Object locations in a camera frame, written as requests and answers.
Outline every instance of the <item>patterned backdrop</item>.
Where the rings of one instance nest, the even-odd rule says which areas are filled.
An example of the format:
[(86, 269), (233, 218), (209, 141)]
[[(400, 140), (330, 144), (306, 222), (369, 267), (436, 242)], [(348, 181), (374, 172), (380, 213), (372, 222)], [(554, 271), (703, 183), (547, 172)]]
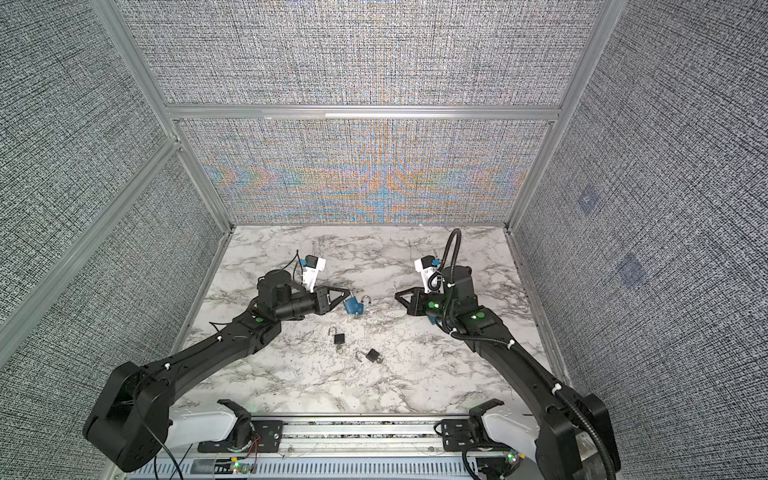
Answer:
[(766, 25), (630, 1), (517, 232), (627, 479), (768, 478)]
[(501, 223), (543, 121), (185, 120), (235, 223)]
[(118, 0), (173, 103), (559, 104), (600, 0)]
[(87, 0), (0, 5), (0, 323), (163, 143)]

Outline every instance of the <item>black cable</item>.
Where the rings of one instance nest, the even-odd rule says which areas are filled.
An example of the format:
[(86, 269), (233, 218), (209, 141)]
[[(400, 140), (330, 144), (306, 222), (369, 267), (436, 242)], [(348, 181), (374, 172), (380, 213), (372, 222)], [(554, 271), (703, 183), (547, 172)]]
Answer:
[(162, 445), (163, 450), (165, 450), (165, 452), (168, 454), (168, 456), (170, 457), (170, 460), (174, 463), (174, 467), (176, 467), (177, 472), (179, 472), (179, 479), (184, 480), (184, 475), (181, 474), (181, 467), (179, 466), (179, 462), (176, 461), (176, 457), (174, 457), (174, 454), (170, 453), (170, 450), (168, 449), (168, 447), (165, 446), (165, 444), (157, 437), (157, 435), (154, 434), (154, 432), (152, 432), (152, 429), (149, 428), (149, 425), (147, 425), (147, 423), (144, 421), (144, 416), (141, 414), (141, 412), (139, 412), (139, 419), (141, 420), (141, 424), (147, 429), (147, 431), (150, 434), (152, 434), (155, 441), (160, 445)]
[(219, 330), (219, 327), (217, 327), (216, 325), (227, 326), (227, 325), (230, 325), (231, 323), (232, 322), (228, 322), (228, 323), (208, 322), (209, 325), (211, 325), (214, 329), (216, 329), (216, 333), (221, 333), (221, 330)]
[[(432, 281), (438, 277), (437, 284), (432, 285)], [(440, 273), (439, 270), (436, 270), (431, 277), (429, 277), (429, 280), (427, 280), (427, 285), (429, 285), (430, 290), (440, 290), (440, 284), (442, 283), (442, 273)]]
[[(544, 382), (544, 384), (549, 389), (554, 390), (555, 384), (559, 383), (557, 378), (555, 378), (552, 374), (550, 374), (550, 372), (541, 366), (541, 364), (537, 362), (536, 359), (534, 359), (531, 354), (528, 353), (528, 351), (520, 346), (520, 344), (517, 342), (510, 345), (509, 342), (504, 342), (504, 340), (488, 338), (485, 336), (459, 335), (456, 332), (451, 332), (451, 337), (465, 341), (489, 342), (495, 343), (497, 345), (507, 346), (509, 349), (514, 349), (515, 353), (517, 353), (523, 360), (525, 360), (525, 362), (534, 370), (534, 372), (536, 372), (541, 381)], [(569, 399), (563, 393), (562, 390), (555, 390), (553, 395), (560, 399), (560, 401), (563, 402), (565, 406), (574, 413), (574, 415), (576, 415), (576, 419), (578, 420), (578, 427), (584, 430), (592, 439), (594, 447), (597, 449), (598, 454), (600, 455), (600, 460), (603, 461), (606, 480), (616, 480), (616, 467), (614, 466), (614, 462), (611, 459), (611, 454), (608, 452), (608, 448), (605, 446), (605, 443), (603, 443), (603, 439), (600, 438), (600, 434), (598, 434), (598, 431), (594, 428), (587, 416), (571, 401), (571, 399)]]
[(297, 258), (300, 258), (300, 257), (299, 257), (299, 250), (298, 250), (298, 249), (296, 249), (296, 255), (294, 255), (294, 256), (293, 256), (293, 258), (292, 258), (292, 259), (290, 259), (290, 262), (286, 263), (286, 266), (284, 266), (283, 268), (280, 268), (280, 269), (278, 269), (278, 270), (285, 270), (285, 269), (286, 269), (286, 268), (288, 268), (288, 267), (290, 266), (290, 264), (291, 264), (291, 263), (293, 263), (293, 261), (294, 261), (295, 259), (297, 259)]
[[(229, 325), (229, 323), (217, 323), (217, 325)], [(134, 388), (134, 392), (133, 392), (133, 394), (131, 395), (131, 397), (133, 398), (133, 403), (134, 403), (134, 405), (136, 404), (136, 397), (137, 397), (137, 394), (138, 394), (138, 390), (139, 390), (139, 387), (141, 387), (141, 384), (142, 384), (142, 383), (146, 382), (148, 379), (152, 379), (152, 378), (154, 377), (154, 375), (157, 375), (159, 372), (162, 372), (164, 369), (170, 369), (172, 366), (174, 366), (174, 365), (176, 365), (176, 364), (178, 364), (178, 363), (180, 363), (180, 362), (183, 362), (184, 360), (186, 360), (186, 359), (188, 359), (188, 358), (190, 358), (190, 357), (192, 357), (192, 356), (195, 356), (195, 355), (197, 355), (198, 353), (202, 353), (202, 352), (204, 352), (206, 349), (209, 349), (211, 346), (214, 346), (214, 345), (216, 345), (217, 343), (218, 343), (218, 342), (212, 342), (211, 344), (209, 344), (209, 345), (205, 346), (205, 347), (204, 347), (202, 350), (200, 350), (199, 352), (196, 352), (196, 353), (190, 353), (189, 355), (187, 355), (187, 356), (185, 356), (185, 357), (182, 357), (182, 358), (180, 358), (180, 359), (176, 359), (176, 360), (174, 360), (172, 363), (169, 363), (167, 368), (165, 367), (165, 365), (163, 365), (161, 368), (159, 368), (159, 369), (155, 370), (155, 371), (154, 371), (154, 372), (152, 372), (152, 373), (145, 373), (145, 374), (144, 374), (144, 377), (143, 377), (143, 378), (141, 378), (141, 379), (139, 379), (139, 380), (136, 382), (136, 387)]]
[(469, 459), (467, 458), (467, 452), (474, 449), (509, 449), (509, 447), (503, 443), (486, 442), (467, 445), (462, 449), (462, 462), (464, 462), (464, 468), (467, 469), (467, 473), (469, 473), (469, 476), (472, 477), (473, 480), (480, 480), (480, 477), (478, 477), (477, 474), (472, 470), (472, 467), (469, 466)]
[[(451, 245), (453, 243), (453, 240), (456, 240), (456, 245), (453, 247), (453, 255), (451, 257), (451, 266), (449, 267), (449, 275), (448, 279), (446, 280), (445, 277), (443, 277), (443, 281), (445, 282), (445, 286), (448, 286), (449, 284), (453, 284), (453, 269), (456, 266), (456, 261), (458, 260), (458, 249), (462, 246), (462, 231), (458, 228), (453, 229), (451, 234), (448, 236), (448, 241), (445, 243), (445, 250), (442, 252), (442, 268), (445, 269), (445, 262), (448, 260), (448, 251), (451, 250)], [(445, 296), (445, 299), (443, 300), (442, 304), (442, 323), (446, 323), (447, 319), (446, 316), (448, 315), (448, 305), (451, 303), (451, 297), (453, 296), (453, 288), (451, 288), (448, 291), (448, 294)], [(444, 328), (442, 329), (444, 332), (448, 332), (448, 325), (444, 325)]]
[(611, 459), (611, 454), (608, 452), (608, 448), (603, 443), (603, 439), (600, 438), (598, 431), (594, 429), (594, 426), (589, 421), (587, 416), (579, 408), (576, 407), (576, 405), (562, 392), (562, 390), (556, 391), (554, 396), (558, 397), (565, 404), (565, 406), (567, 406), (573, 413), (576, 414), (576, 418), (580, 424), (579, 426), (590, 436), (590, 438), (592, 438), (592, 442), (594, 443), (595, 448), (598, 449), (598, 454), (600, 454), (600, 460), (603, 461), (606, 480), (616, 480), (616, 467), (614, 466), (614, 461)]
[[(190, 446), (189, 446), (189, 448), (188, 448), (188, 449), (187, 449), (187, 451), (184, 453), (184, 456), (183, 456), (183, 457), (181, 457), (181, 461), (180, 461), (179, 463), (184, 463), (184, 460), (187, 458), (187, 454), (188, 454), (188, 453), (190, 452), (190, 450), (192, 449), (192, 445), (194, 445), (194, 443), (190, 443)], [(154, 458), (152, 459), (152, 462), (153, 462), (152, 468), (154, 469), (154, 480), (160, 480), (160, 479), (157, 477), (157, 455), (155, 455), (155, 456), (154, 456)], [(175, 470), (174, 470), (174, 471), (173, 471), (173, 472), (170, 474), (170, 477), (168, 477), (168, 480), (171, 480), (171, 479), (174, 477), (174, 475), (176, 475), (176, 471), (175, 471)]]

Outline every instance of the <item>black cable sleeve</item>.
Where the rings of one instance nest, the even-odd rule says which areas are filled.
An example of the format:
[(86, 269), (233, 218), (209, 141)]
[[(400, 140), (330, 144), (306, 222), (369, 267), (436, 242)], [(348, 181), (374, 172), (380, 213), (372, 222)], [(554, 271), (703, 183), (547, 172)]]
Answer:
[(168, 454), (168, 456), (170, 457), (170, 460), (174, 463), (174, 467), (176, 467), (176, 471), (179, 472), (179, 478), (181, 480), (184, 480), (184, 475), (181, 474), (181, 467), (179, 466), (179, 462), (176, 461), (176, 457), (174, 457), (174, 454), (170, 453), (170, 450), (168, 449), (168, 447), (165, 446), (165, 444), (157, 437), (157, 435), (154, 434), (152, 429), (149, 428), (149, 425), (147, 425), (147, 423), (144, 421), (144, 416), (141, 414), (141, 412), (139, 412), (139, 419), (141, 420), (141, 424), (147, 429), (147, 431), (150, 434), (152, 434), (152, 437), (155, 439), (155, 441), (159, 443), (163, 447), (163, 450), (165, 450), (165, 452)]
[[(456, 332), (451, 333), (451, 336), (455, 339), (459, 340), (465, 340), (465, 341), (480, 341), (480, 342), (488, 342), (488, 343), (495, 343), (497, 345), (503, 345), (507, 346), (508, 343), (505, 343), (503, 340), (499, 339), (493, 339), (489, 337), (484, 336), (469, 336), (469, 335), (459, 335)], [(554, 377), (550, 372), (547, 371), (539, 362), (534, 359), (530, 353), (526, 349), (524, 349), (522, 346), (520, 346), (519, 343), (515, 342), (511, 346), (515, 353), (517, 353), (525, 362), (536, 372), (536, 375), (544, 382), (544, 384), (550, 388), (554, 388), (554, 384), (559, 382), (559, 380)], [(565, 406), (568, 407), (571, 412), (576, 415), (576, 419), (578, 420), (578, 426), (582, 430), (584, 430), (592, 439), (592, 442), (594, 443), (594, 447), (598, 450), (598, 454), (600, 455), (600, 460), (603, 461), (603, 466), (605, 468), (605, 478), (606, 480), (616, 480), (616, 468), (614, 466), (614, 462), (611, 459), (611, 454), (608, 452), (608, 448), (605, 446), (605, 443), (603, 442), (603, 439), (600, 438), (600, 435), (598, 434), (598, 431), (594, 428), (592, 423), (589, 421), (587, 416), (574, 404), (571, 399), (569, 399), (562, 390), (557, 390), (554, 392), (554, 396), (560, 399)]]
[(616, 480), (616, 467), (614, 466), (614, 461), (611, 459), (611, 454), (608, 453), (608, 448), (605, 446), (605, 443), (603, 443), (603, 439), (600, 438), (598, 431), (594, 429), (594, 426), (587, 416), (562, 392), (562, 390), (556, 391), (554, 396), (558, 397), (561, 402), (576, 415), (581, 429), (592, 438), (594, 447), (598, 450), (598, 454), (600, 454), (600, 460), (603, 461), (606, 480)]
[(433, 280), (434, 280), (436, 277), (438, 277), (438, 276), (442, 277), (442, 273), (440, 273), (439, 271), (435, 271), (435, 272), (432, 274), (432, 276), (431, 276), (431, 277), (429, 277), (429, 280), (427, 280), (427, 285), (429, 285), (429, 289), (430, 289), (430, 290), (440, 290), (440, 284), (442, 283), (442, 281), (441, 281), (440, 279), (438, 279), (438, 281), (437, 281), (437, 286), (432, 286), (432, 281), (433, 281)]
[[(445, 268), (445, 262), (448, 259), (448, 251), (451, 249), (451, 244), (453, 243), (454, 238), (456, 239), (456, 245), (453, 247), (453, 255), (451, 257), (451, 266), (449, 268), (449, 274), (448, 279), (445, 280), (443, 278), (444, 285), (447, 285), (448, 283), (453, 283), (453, 269), (456, 266), (456, 261), (458, 260), (458, 249), (462, 246), (462, 231), (458, 228), (453, 229), (451, 234), (448, 236), (448, 242), (445, 243), (445, 250), (442, 252), (442, 268)], [(453, 296), (453, 288), (451, 288), (448, 292), (448, 295), (445, 296), (445, 300), (443, 300), (442, 304), (442, 322), (446, 322), (446, 315), (448, 315), (448, 305), (451, 303), (451, 297)]]

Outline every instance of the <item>black padlock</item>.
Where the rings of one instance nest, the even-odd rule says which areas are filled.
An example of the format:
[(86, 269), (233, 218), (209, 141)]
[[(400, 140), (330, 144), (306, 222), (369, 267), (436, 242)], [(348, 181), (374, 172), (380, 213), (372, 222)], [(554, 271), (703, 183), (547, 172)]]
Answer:
[(371, 362), (378, 361), (379, 357), (380, 357), (379, 352), (376, 352), (374, 349), (371, 349), (371, 351), (366, 354), (366, 358), (368, 360), (370, 360)]

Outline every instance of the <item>aluminum frame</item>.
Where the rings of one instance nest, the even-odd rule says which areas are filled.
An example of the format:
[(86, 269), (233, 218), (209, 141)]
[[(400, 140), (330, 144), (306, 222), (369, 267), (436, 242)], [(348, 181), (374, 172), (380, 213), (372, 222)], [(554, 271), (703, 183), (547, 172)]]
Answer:
[[(446, 413), (413, 414), (390, 413), (384, 415), (359, 413), (256, 413), (253, 420), (281, 420), (283, 440), (278, 453), (260, 453), (259, 461), (268, 458), (457, 458), (460, 452), (444, 452), (442, 440), (432, 426), (443, 419), (467, 419), (466, 414)], [(361, 425), (371, 422), (373, 425)], [(326, 438), (307, 438), (321, 435)], [(424, 435), (421, 437), (356, 437), (339, 438), (341, 435)], [(183, 455), (185, 448), (174, 449)], [(470, 458), (499, 456), (503, 452), (470, 452)], [(216, 458), (221, 454), (189, 452), (186, 462), (196, 458)], [(164, 453), (158, 454), (158, 464), (164, 461)], [(133, 478), (136, 473), (123, 473), (114, 463), (107, 461), (99, 480)]]
[(134, 80), (138, 84), (141, 93), (147, 99), (147, 103), (150, 105), (157, 121), (163, 127), (165, 134), (181, 142), (183, 151), (180, 159), (197, 188), (197, 192), (208, 207), (210, 214), (222, 232), (229, 231), (232, 227), (232, 220), (227, 209), (224, 207), (214, 185), (210, 182), (210, 178), (205, 174), (203, 165), (197, 156), (194, 155), (194, 150), (185, 138), (184, 133), (180, 131), (179, 127), (167, 115), (165, 111), (165, 95), (157, 84), (152, 70), (144, 60), (138, 45), (136, 45), (134, 36), (125, 23), (123, 14), (120, 12), (117, 4), (114, 0), (91, 0), (91, 6), (93, 6), (101, 20), (101, 24), (107, 30), (114, 46), (120, 52), (120, 56), (123, 58), (128, 70), (134, 76)]
[(547, 356), (549, 365), (554, 376), (560, 380), (572, 386), (571, 376), (568, 375), (568, 368), (565, 366), (565, 360), (563, 354), (558, 345), (558, 341), (554, 337), (552, 326), (547, 318), (547, 313), (544, 310), (544, 305), (541, 303), (541, 297), (538, 295), (536, 285), (531, 276), (531, 272), (528, 269), (528, 264), (525, 262), (525, 258), (520, 254), (517, 241), (513, 233), (507, 232), (507, 245), (509, 246), (509, 253), (512, 254), (512, 259), (515, 262), (515, 266), (518, 269), (518, 276), (523, 284), (523, 289), (528, 297), (528, 306), (531, 308), (531, 316), (536, 323), (536, 329), (538, 335), (541, 337), (541, 344), (544, 346), (544, 353)]
[(605, 45), (608, 43), (608, 39), (611, 37), (611, 33), (613, 33), (614, 27), (626, 4), (627, 0), (605, 0), (603, 8), (600, 10), (600, 15), (589, 34), (587, 44), (584, 46), (581, 57), (576, 63), (571, 80), (568, 82), (568, 87), (565, 90), (561, 104), (562, 114), (549, 127), (544, 141), (541, 143), (541, 149), (531, 165), (531, 170), (520, 187), (518, 197), (515, 199), (512, 211), (509, 214), (507, 231), (512, 232), (519, 227), (525, 215), (525, 210), (528, 208), (531, 200), (533, 200), (541, 178), (544, 176), (544, 172), (547, 170), (547, 166), (549, 166), (549, 162), (557, 150), (563, 133), (568, 128), (568, 122), (573, 117), (574, 111), (581, 101), (581, 96), (584, 94), (592, 73), (598, 65), (598, 60), (603, 55)]
[(219, 265), (221, 265), (221, 260), (224, 258), (224, 254), (227, 252), (227, 248), (230, 245), (230, 240), (232, 240), (233, 235), (234, 229), (225, 233), (219, 239), (219, 246), (216, 248), (216, 255), (214, 255), (214, 258), (211, 260), (210, 266), (208, 267), (208, 270), (205, 273), (205, 277), (203, 278), (203, 282), (200, 284), (200, 288), (197, 289), (197, 294), (195, 294), (192, 307), (190, 307), (187, 316), (184, 318), (184, 323), (182, 323), (181, 329), (176, 335), (174, 346), (170, 350), (171, 355), (181, 350), (181, 347), (184, 345), (184, 341), (187, 339), (190, 328), (192, 328), (192, 323), (194, 323), (197, 314), (200, 312), (200, 308), (203, 305), (203, 300), (205, 300), (208, 289), (210, 288), (211, 283), (214, 281), (216, 272), (219, 270)]
[[(468, 463), (473, 471), (477, 472), (475, 457), (468, 455)], [(400, 480), (446, 480), (448, 478), (470, 478), (466, 472), (460, 456), (413, 456), (407, 457), (378, 457), (378, 458), (340, 458), (337, 456), (324, 456), (322, 458), (277, 458), (259, 454), (256, 462), (256, 471), (248, 475), (214, 474), (207, 470), (203, 473), (192, 473), (193, 465), (208, 468), (213, 466), (217, 457), (189, 456), (180, 463), (185, 478), (261, 478), (277, 480), (279, 478), (328, 478), (340, 480), (341, 478), (398, 478)], [(243, 464), (253, 464), (254, 460), (243, 460)], [(162, 457), (158, 459), (157, 470), (160, 478), (168, 478), (175, 471), (170, 459)], [(130, 479), (154, 479), (152, 465), (145, 465), (136, 472), (127, 475)]]
[(247, 105), (166, 104), (167, 116), (184, 118), (263, 118), (271, 120), (329, 120), (360, 118), (428, 118), (454, 120), (556, 121), (562, 110), (554, 105)]
[(0, 325), (0, 368), (14, 354), (43, 316), (51, 309), (69, 283), (107, 239), (136, 199), (162, 170), (180, 143), (168, 138), (144, 162), (138, 172), (123, 186), (120, 193), (101, 211), (91, 225), (69, 247), (48, 274)]

